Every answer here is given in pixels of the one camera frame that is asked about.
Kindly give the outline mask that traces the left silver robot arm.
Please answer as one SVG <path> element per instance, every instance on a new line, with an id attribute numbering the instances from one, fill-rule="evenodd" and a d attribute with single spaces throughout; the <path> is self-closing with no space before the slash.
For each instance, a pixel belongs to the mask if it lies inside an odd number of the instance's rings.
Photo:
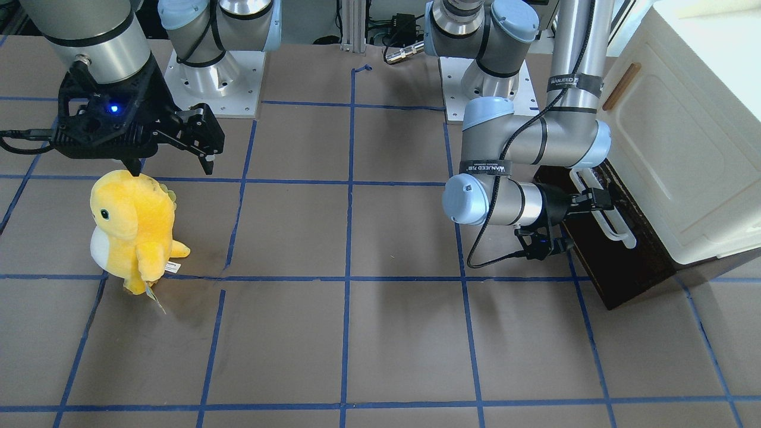
<path id="1" fill-rule="evenodd" d="M 514 163 L 566 168 L 600 165 L 611 149 L 611 130 L 597 119 L 602 90 L 604 1 L 563 4 L 566 25 L 552 60 L 546 108 L 532 117 L 516 114 L 511 99 L 489 96 L 484 87 L 463 116 L 459 173 L 445 184 L 445 214 L 465 225 L 552 227 L 566 217 L 611 208 L 585 193 L 516 182 Z M 424 14 L 424 51 L 430 56 L 472 60 L 472 70 L 492 79 L 517 76 L 540 30 L 534 8 L 523 1 L 432 1 Z"/>

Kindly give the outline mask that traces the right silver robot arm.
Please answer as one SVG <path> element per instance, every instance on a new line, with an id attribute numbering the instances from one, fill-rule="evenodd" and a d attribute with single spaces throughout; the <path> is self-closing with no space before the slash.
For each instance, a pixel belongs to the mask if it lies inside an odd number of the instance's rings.
<path id="1" fill-rule="evenodd" d="M 178 107 L 128 1 L 22 1 L 68 71 L 48 139 L 69 158 L 119 160 L 133 176 Z"/>

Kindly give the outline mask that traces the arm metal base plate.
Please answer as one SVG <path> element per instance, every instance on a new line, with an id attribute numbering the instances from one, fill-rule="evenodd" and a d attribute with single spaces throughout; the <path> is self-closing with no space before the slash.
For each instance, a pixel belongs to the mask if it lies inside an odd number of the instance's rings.
<path id="1" fill-rule="evenodd" d="M 218 118 L 256 118 L 266 52 L 229 51 L 206 68 L 177 63 L 169 57 L 164 79 L 181 109 L 206 103 Z"/>
<path id="2" fill-rule="evenodd" d="M 508 98 L 519 115 L 535 115 L 540 110 L 526 62 L 509 78 L 486 75 L 473 59 L 440 57 L 439 68 L 448 124 L 462 124 L 467 104 L 477 97 Z"/>

